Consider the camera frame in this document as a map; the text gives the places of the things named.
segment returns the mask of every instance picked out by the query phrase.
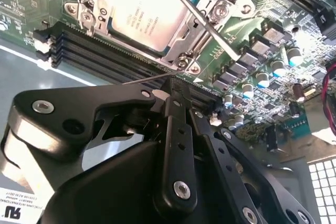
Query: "ul logo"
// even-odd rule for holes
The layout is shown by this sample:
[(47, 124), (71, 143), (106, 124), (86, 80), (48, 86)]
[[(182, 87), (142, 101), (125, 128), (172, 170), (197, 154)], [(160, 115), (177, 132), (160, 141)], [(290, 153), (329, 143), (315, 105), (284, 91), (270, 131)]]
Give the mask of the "ul logo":
[(15, 208), (15, 207), (11, 207), (11, 206), (7, 206), (6, 207), (6, 211), (5, 211), (5, 217), (6, 218), (10, 218), (10, 219), (20, 219), (21, 213), (20, 213), (21, 208)]

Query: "silver screw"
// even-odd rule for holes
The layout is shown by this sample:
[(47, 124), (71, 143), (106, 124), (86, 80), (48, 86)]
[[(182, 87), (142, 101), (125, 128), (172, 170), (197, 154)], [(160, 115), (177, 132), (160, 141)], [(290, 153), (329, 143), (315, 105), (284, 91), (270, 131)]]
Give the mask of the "silver screw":
[(69, 11), (69, 13), (71, 14), (75, 14), (77, 12), (76, 8), (74, 8), (72, 5), (68, 5), (67, 6), (67, 10)]
[(199, 118), (203, 118), (203, 114), (201, 112), (196, 111), (195, 115), (197, 115)]
[(191, 67), (190, 70), (191, 70), (192, 73), (198, 73), (200, 71), (200, 68), (197, 67), (197, 66), (193, 66), (193, 67)]
[(179, 68), (185, 68), (188, 65), (188, 63), (184, 60), (181, 60), (177, 65)]
[(190, 189), (186, 183), (183, 181), (176, 181), (174, 183), (174, 192), (181, 199), (189, 199), (190, 198)]
[(148, 91), (143, 90), (143, 91), (141, 91), (141, 93), (142, 93), (145, 97), (151, 97), (151, 94), (149, 94)]
[(301, 219), (302, 219), (305, 223), (309, 224), (309, 220), (308, 220), (307, 216), (306, 216), (303, 212), (298, 211), (298, 214), (299, 214), (299, 216), (301, 217)]
[(245, 218), (247, 219), (247, 221), (250, 224), (257, 224), (258, 223), (258, 219), (257, 216), (255, 215), (255, 213), (249, 209), (248, 207), (244, 207), (243, 208), (243, 214), (245, 216)]
[(243, 10), (241, 10), (241, 11), (242, 11), (243, 14), (248, 14), (248, 13), (251, 12), (251, 10), (252, 10), (252, 7), (251, 7), (251, 6), (249, 6), (249, 5), (244, 5), (244, 6), (243, 6)]
[(95, 2), (94, 2), (93, 0), (89, 0), (89, 1), (88, 1), (88, 4), (89, 4), (89, 6), (94, 6), (94, 5), (95, 5)]
[(227, 139), (231, 139), (231, 135), (230, 135), (230, 133), (224, 131), (224, 129), (221, 129), (220, 132), (221, 132), (221, 134), (222, 134), (223, 136), (225, 136)]
[(89, 14), (84, 13), (84, 14), (83, 14), (83, 18), (84, 18), (86, 21), (91, 21), (91, 16), (90, 16)]
[(178, 106), (178, 107), (181, 106), (181, 104), (180, 104), (178, 101), (173, 101), (173, 103), (174, 103), (176, 106)]
[(228, 15), (229, 13), (229, 7), (226, 3), (220, 2), (218, 3), (213, 10), (213, 15), (217, 19), (224, 18)]
[(32, 107), (35, 112), (41, 114), (50, 114), (55, 109), (51, 102), (44, 100), (35, 101)]

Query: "white grid panel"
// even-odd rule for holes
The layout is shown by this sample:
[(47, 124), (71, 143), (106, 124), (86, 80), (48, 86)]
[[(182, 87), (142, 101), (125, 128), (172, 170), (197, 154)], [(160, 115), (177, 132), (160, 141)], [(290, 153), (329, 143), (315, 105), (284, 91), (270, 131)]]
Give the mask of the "white grid panel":
[(336, 158), (309, 165), (322, 224), (336, 224)]

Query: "black capacitor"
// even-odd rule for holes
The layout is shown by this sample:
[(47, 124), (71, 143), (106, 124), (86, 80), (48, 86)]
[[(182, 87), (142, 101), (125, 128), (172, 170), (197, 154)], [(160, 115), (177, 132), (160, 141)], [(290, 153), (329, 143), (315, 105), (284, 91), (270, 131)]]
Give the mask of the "black capacitor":
[(289, 112), (292, 118), (298, 118), (300, 116), (300, 107), (297, 102), (289, 103)]
[(305, 93), (303, 91), (303, 86), (299, 83), (296, 83), (293, 85), (293, 94), (295, 97), (295, 100), (297, 102), (304, 102), (305, 101)]

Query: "red wire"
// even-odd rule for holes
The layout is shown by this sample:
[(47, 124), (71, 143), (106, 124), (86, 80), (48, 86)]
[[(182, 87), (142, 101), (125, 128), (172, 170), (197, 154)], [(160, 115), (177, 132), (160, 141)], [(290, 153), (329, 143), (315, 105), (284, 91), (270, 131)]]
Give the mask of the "red wire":
[[(324, 81), (324, 83), (322, 83), (322, 101), (324, 103), (324, 100), (326, 99), (326, 94), (328, 91), (328, 83), (329, 83), (329, 74), (331, 73), (332, 70), (334, 70), (336, 68), (336, 63), (334, 63), (327, 71), (327, 75), (326, 75), (326, 80)], [(327, 112), (327, 119), (329, 121), (329, 125), (330, 125), (330, 129), (331, 131), (334, 133), (334, 135), (336, 135), (336, 126), (335, 123), (333, 122), (333, 118), (331, 116), (331, 112), (329, 110), (328, 107), (326, 107), (326, 112)]]

